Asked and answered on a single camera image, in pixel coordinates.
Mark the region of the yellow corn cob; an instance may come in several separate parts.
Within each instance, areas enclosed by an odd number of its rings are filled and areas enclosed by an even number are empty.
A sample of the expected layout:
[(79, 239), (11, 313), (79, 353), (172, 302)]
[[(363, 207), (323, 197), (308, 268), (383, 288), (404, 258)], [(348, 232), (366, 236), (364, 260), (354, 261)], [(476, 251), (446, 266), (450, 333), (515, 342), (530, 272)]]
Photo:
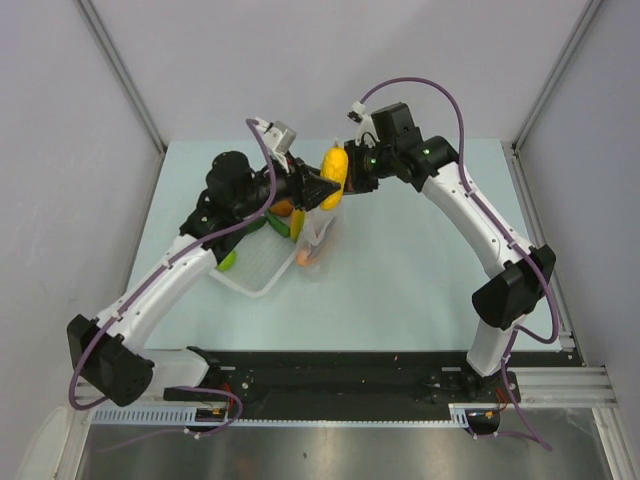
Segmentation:
[(344, 185), (348, 173), (349, 159), (346, 151), (339, 147), (331, 147), (324, 156), (321, 166), (321, 176), (327, 180), (339, 183), (339, 189), (327, 197), (320, 205), (324, 211), (336, 208), (343, 196)]

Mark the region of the yellow green mango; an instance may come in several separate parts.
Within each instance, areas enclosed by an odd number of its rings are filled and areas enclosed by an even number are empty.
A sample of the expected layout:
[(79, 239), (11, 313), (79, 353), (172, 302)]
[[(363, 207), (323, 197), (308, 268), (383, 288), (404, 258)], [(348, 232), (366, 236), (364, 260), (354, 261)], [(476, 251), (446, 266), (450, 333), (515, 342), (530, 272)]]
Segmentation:
[(305, 221), (305, 212), (303, 210), (294, 209), (290, 216), (290, 239), (293, 242), (297, 242), (298, 238), (303, 230)]

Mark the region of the clear zip top bag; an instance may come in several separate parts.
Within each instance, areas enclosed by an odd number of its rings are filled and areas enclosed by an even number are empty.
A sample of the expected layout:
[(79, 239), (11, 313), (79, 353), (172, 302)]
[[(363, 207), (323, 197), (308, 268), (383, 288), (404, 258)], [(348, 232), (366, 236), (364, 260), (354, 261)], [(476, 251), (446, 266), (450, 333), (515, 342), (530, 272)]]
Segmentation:
[[(337, 224), (336, 224), (336, 230), (334, 232), (335, 243), (332, 248), (333, 250), (334, 246), (337, 243), (337, 237), (339, 236), (338, 232), (340, 231), (340, 228), (341, 228), (342, 210), (343, 210), (342, 205), (338, 205), (336, 208), (330, 211), (324, 211), (320, 208), (310, 211), (305, 217), (303, 230), (297, 241), (296, 254), (304, 239), (309, 240), (313, 244), (317, 244), (319, 240), (322, 238), (323, 230), (326, 227), (326, 225), (332, 219), (336, 219)], [(332, 250), (328, 258), (323, 260), (319, 265), (311, 268), (300, 267), (295, 262), (296, 266), (300, 269), (302, 276), (310, 282), (314, 282), (314, 283), (319, 282), (327, 274), (330, 260), (332, 257)]]

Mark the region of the green chili pepper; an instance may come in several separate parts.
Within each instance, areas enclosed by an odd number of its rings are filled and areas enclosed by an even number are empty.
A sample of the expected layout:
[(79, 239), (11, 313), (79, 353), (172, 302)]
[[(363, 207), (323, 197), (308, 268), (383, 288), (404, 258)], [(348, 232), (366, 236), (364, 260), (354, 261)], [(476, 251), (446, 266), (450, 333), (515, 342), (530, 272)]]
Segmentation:
[(271, 228), (283, 238), (290, 237), (290, 227), (284, 223), (278, 216), (272, 214), (270, 211), (266, 212), (266, 219)]

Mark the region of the orange red papaya slice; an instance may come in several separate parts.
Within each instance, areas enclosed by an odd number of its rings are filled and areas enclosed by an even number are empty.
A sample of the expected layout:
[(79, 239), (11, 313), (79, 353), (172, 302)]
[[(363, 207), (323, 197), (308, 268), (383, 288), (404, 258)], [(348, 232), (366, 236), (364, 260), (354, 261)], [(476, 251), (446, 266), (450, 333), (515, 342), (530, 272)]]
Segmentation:
[(311, 268), (319, 265), (330, 256), (335, 243), (336, 219), (332, 219), (324, 228), (322, 238), (317, 244), (304, 239), (297, 251), (295, 262), (303, 268)]

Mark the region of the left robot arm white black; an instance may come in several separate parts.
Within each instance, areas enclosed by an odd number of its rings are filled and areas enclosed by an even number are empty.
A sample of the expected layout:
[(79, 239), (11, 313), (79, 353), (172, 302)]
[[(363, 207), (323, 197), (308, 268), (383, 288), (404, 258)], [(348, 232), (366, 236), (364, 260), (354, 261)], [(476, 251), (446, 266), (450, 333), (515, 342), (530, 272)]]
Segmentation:
[(317, 169), (291, 155), (283, 163), (269, 159), (259, 171), (241, 152), (216, 156), (195, 209), (157, 265), (100, 314), (78, 314), (67, 325), (73, 366), (70, 405), (76, 410), (92, 407), (76, 398), (80, 379), (118, 406), (137, 400), (150, 385), (154, 368), (140, 352), (176, 301), (226, 260), (272, 205), (288, 201), (310, 211), (341, 189), (341, 179), (330, 168)]

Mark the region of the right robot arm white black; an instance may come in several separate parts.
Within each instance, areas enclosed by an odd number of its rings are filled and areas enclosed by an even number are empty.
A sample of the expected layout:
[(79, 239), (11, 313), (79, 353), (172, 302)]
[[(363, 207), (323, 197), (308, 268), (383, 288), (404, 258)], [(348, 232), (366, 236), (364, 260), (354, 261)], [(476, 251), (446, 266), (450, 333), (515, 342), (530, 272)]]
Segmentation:
[(357, 125), (345, 143), (349, 159), (344, 191), (364, 194), (395, 177), (411, 185), (452, 222), (478, 257), (487, 282), (471, 297), (479, 324), (461, 376), (463, 393), (484, 401), (497, 389), (495, 374), (510, 340), (544, 296), (556, 256), (518, 235), (467, 177), (459, 154), (442, 136), (424, 138), (407, 104), (366, 113), (356, 102), (348, 113)]

